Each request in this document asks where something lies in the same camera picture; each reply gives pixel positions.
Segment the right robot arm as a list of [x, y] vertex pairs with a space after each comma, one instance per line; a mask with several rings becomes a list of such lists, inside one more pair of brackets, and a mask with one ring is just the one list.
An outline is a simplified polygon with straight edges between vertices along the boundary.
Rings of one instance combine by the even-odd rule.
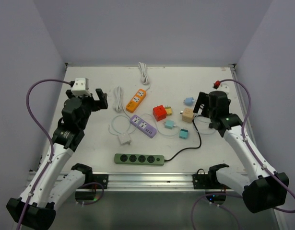
[[277, 171], [264, 159], [257, 148], [249, 149], [252, 140], [242, 129], [238, 115], [229, 112], [230, 99], [223, 91], [200, 92], [193, 112], [209, 118], [212, 127], [232, 147], [244, 166], [247, 175], [235, 172], [222, 163], [211, 166], [208, 171], [209, 186], [218, 188], [226, 185], [240, 196], [252, 213], [275, 208], [285, 203], [289, 178]]

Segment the green power strip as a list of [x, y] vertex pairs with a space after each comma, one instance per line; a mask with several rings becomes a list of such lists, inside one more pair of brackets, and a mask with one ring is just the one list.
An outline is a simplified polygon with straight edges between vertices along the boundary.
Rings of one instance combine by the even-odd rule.
[[114, 163], [126, 165], [163, 166], [165, 159], [163, 155], [117, 153], [114, 155]]

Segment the beige cube adapter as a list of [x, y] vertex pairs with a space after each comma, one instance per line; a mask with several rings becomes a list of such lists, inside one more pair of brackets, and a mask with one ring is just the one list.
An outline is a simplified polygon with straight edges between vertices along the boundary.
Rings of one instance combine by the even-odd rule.
[[191, 123], [194, 119], [194, 113], [192, 109], [185, 108], [183, 111], [180, 111], [181, 120], [187, 123]]

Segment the dark teal charger plug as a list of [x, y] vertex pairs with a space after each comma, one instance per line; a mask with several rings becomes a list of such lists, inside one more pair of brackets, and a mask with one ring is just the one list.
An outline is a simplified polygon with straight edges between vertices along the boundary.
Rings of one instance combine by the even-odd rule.
[[181, 128], [179, 131], [179, 138], [187, 139], [189, 136], [189, 131], [186, 128]]

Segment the white charger plug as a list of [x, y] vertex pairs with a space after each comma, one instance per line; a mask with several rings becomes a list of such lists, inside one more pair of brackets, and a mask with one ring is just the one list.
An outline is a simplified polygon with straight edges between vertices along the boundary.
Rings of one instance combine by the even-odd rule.
[[118, 140], [121, 145], [130, 145], [131, 144], [131, 138], [128, 133], [118, 134]]

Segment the yellow plug adapter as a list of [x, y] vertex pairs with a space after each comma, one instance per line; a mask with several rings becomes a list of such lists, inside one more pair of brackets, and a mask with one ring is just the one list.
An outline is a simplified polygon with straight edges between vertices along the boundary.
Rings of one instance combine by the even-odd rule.
[[165, 106], [164, 109], [166, 111], [167, 116], [171, 116], [173, 114], [171, 106]]

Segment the purple power strip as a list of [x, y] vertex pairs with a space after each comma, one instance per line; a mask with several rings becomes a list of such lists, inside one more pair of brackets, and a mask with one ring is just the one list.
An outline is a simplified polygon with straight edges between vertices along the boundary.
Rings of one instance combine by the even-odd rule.
[[133, 115], [130, 118], [130, 123], [149, 138], [153, 138], [157, 134], [157, 129], [155, 127], [153, 127], [137, 115]]

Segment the orange power strip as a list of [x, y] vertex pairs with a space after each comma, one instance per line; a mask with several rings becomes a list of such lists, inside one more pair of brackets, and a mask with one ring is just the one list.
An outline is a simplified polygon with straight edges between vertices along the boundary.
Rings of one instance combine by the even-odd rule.
[[144, 100], [146, 97], [147, 92], [144, 89], [139, 89], [135, 95], [132, 97], [132, 99], [128, 102], [126, 105], [126, 111], [130, 113], [134, 113], [135, 110], [139, 107], [141, 102]]

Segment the light blue charger plug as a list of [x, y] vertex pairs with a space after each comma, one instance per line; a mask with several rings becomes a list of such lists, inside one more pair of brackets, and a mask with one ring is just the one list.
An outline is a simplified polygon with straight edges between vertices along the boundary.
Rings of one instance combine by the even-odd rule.
[[192, 106], [195, 102], [195, 99], [193, 97], [187, 97], [184, 99], [183, 104], [187, 106]]

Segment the red cube socket adapter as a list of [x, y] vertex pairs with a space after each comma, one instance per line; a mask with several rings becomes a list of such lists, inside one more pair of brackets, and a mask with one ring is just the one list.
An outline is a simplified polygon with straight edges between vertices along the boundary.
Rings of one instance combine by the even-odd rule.
[[167, 117], [167, 112], [163, 105], [153, 108], [153, 116], [156, 121], [161, 121]]

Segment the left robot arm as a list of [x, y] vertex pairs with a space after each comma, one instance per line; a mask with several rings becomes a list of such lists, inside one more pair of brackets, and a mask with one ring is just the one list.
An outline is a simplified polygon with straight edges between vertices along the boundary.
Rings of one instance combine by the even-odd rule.
[[56, 180], [64, 165], [77, 150], [84, 137], [84, 130], [92, 112], [108, 108], [107, 94], [101, 89], [95, 90], [98, 100], [93, 96], [75, 96], [66, 91], [68, 99], [61, 111], [50, 147], [38, 171], [19, 198], [10, 198], [6, 208], [13, 220], [21, 226], [34, 230], [47, 230], [56, 217], [62, 203], [76, 189], [104, 186], [94, 181], [91, 167], [77, 163], [58, 184]]

